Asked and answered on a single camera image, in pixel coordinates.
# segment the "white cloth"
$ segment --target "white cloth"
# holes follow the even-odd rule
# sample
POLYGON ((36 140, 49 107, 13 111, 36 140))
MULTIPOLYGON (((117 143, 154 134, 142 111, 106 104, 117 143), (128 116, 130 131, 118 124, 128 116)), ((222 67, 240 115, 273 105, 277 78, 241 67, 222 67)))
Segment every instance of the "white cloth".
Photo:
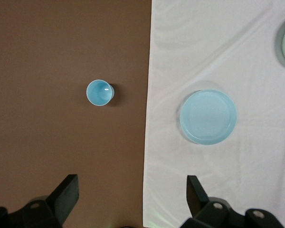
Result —
POLYGON ((143 225, 190 217, 187 175, 238 213, 260 208, 285 226, 285 0, 153 0, 143 225), (233 133, 210 146, 187 140, 179 113, 200 89, 235 102, 233 133))

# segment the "screw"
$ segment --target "screw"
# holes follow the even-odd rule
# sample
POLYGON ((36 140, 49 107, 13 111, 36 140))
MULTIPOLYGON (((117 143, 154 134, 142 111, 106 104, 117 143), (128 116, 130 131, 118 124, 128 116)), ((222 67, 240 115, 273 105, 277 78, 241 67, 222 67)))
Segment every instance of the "screw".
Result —
POLYGON ((214 206, 216 209, 220 209, 220 210, 223 209, 223 206, 222 206, 220 203, 214 203, 213 206, 214 206))
POLYGON ((35 209, 35 208, 38 208, 40 205, 39 205, 39 203, 33 203, 31 206, 30 206, 30 208, 31 209, 35 209))
POLYGON ((261 219, 263 219, 263 218, 265 217, 265 215, 264 215, 261 211, 259 211, 259 210, 254 210, 254 211, 253 211, 253 214, 254 214, 256 217, 261 218, 261 219))

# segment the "cup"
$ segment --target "cup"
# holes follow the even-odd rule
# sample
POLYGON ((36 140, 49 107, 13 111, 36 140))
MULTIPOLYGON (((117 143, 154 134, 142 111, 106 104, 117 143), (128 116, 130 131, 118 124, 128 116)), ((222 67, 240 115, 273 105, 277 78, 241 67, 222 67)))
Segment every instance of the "cup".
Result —
POLYGON ((113 87, 104 80, 95 80, 86 88, 87 99, 96 106, 109 103, 114 97, 113 87))

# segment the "brown surface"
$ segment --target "brown surface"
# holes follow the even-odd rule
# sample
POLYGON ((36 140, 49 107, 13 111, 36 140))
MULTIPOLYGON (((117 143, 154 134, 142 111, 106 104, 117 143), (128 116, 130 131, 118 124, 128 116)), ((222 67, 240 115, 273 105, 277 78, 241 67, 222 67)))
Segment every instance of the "brown surface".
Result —
POLYGON ((142 227, 150 21, 149 0, 0 0, 0 206, 77 173, 64 227, 142 227), (86 98, 95 79, 106 106, 86 98))

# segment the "blue cup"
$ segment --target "blue cup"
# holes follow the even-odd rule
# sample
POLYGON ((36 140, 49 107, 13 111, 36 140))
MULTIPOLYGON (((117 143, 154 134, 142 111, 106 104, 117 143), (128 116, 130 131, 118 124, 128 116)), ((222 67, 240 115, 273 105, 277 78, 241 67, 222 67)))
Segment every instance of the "blue cup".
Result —
POLYGON ((86 96, 92 104, 103 106, 112 100, 114 89, 104 80, 95 80, 87 86, 86 96))

